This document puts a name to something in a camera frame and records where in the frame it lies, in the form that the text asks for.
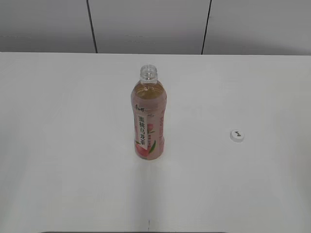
white bottle cap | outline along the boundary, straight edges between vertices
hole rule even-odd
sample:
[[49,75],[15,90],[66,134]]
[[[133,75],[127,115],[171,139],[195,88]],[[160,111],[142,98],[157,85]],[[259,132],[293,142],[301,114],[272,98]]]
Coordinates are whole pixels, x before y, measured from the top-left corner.
[[233,130],[230,133],[230,138],[234,142],[242,142],[244,140],[244,133],[239,129]]

wall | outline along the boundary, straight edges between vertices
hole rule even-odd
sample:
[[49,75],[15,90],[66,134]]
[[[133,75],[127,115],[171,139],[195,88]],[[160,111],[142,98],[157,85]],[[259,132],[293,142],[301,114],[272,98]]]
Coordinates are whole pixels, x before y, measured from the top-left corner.
[[311,0],[209,3],[1,0],[0,51],[311,55]]
[[1,0],[0,51],[95,52],[85,0]]
[[204,54],[311,55],[311,0],[213,0]]

pink label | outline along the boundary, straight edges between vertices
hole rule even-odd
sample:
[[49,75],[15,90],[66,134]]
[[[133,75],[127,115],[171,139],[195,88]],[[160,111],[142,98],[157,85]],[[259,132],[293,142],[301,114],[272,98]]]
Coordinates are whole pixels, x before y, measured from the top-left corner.
[[135,105],[135,146],[141,157],[157,158],[163,152],[164,111],[152,111]]

plastic bottle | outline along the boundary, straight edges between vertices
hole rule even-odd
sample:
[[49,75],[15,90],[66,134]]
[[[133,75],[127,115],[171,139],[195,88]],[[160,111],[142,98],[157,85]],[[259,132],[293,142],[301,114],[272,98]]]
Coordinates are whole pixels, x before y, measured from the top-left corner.
[[158,158],[164,149],[163,122],[167,94],[153,65],[140,70],[140,81],[131,95],[135,125],[135,151],[146,160]]

table surface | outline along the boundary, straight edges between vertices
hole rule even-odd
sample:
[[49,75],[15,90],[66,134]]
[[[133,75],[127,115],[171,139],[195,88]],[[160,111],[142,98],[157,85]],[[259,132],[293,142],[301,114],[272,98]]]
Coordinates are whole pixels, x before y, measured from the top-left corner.
[[[144,64],[168,93],[154,161]],[[0,233],[310,233],[310,177],[311,57],[0,53]]]

